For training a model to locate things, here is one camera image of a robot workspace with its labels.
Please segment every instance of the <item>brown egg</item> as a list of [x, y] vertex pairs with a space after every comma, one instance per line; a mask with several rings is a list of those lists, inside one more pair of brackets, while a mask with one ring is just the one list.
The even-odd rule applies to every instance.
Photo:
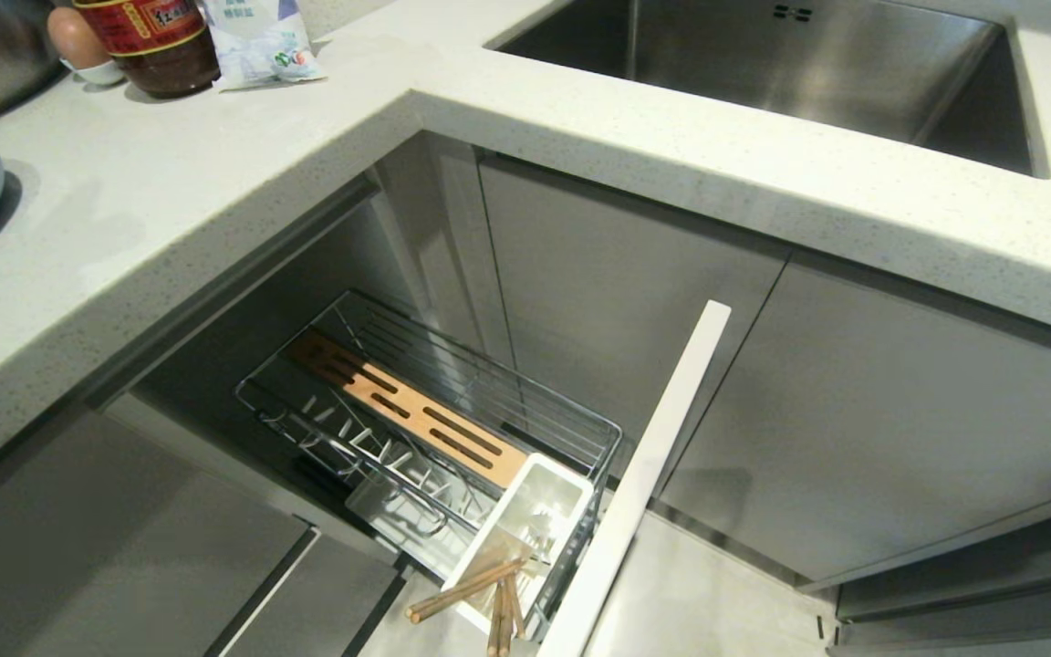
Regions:
[[51, 35], [55, 49], [77, 70], [90, 69], [111, 59], [91, 26], [70, 7], [56, 7], [46, 17], [46, 32]]

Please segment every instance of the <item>sink basin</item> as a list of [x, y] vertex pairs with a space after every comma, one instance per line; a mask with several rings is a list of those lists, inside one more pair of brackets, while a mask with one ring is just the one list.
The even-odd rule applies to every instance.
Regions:
[[1034, 173], [1004, 26], [882, 0], [575, 0], [500, 48]]

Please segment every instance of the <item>chopsticks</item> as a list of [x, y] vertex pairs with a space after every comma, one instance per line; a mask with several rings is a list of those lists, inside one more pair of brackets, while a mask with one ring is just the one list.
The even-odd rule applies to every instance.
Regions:
[[495, 584], [493, 590], [493, 614], [489, 617], [489, 641], [486, 645], [488, 657], [509, 657], [510, 644], [517, 628], [517, 637], [524, 636], [526, 622], [522, 619], [521, 600], [517, 597], [517, 572], [526, 564], [526, 558], [492, 567], [472, 577], [461, 579], [449, 591], [441, 591], [432, 598], [412, 604], [405, 616], [413, 624], [439, 614], [450, 605], [478, 593], [483, 588]]

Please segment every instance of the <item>kitchen countertop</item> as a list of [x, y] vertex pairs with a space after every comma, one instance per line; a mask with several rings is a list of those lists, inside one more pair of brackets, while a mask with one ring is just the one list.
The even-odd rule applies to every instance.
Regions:
[[[1051, 5], [1011, 25], [1048, 179], [483, 49], [560, 0], [397, 0], [325, 82], [147, 100], [62, 80], [0, 117], [0, 446], [154, 321], [430, 129], [1051, 324]], [[950, 9], [959, 3], [923, 0]]]

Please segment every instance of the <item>food packet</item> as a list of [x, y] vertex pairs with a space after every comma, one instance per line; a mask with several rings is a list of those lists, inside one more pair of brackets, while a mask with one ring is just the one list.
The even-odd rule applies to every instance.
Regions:
[[218, 90], [327, 78], [296, 0], [204, 0], [218, 65]]

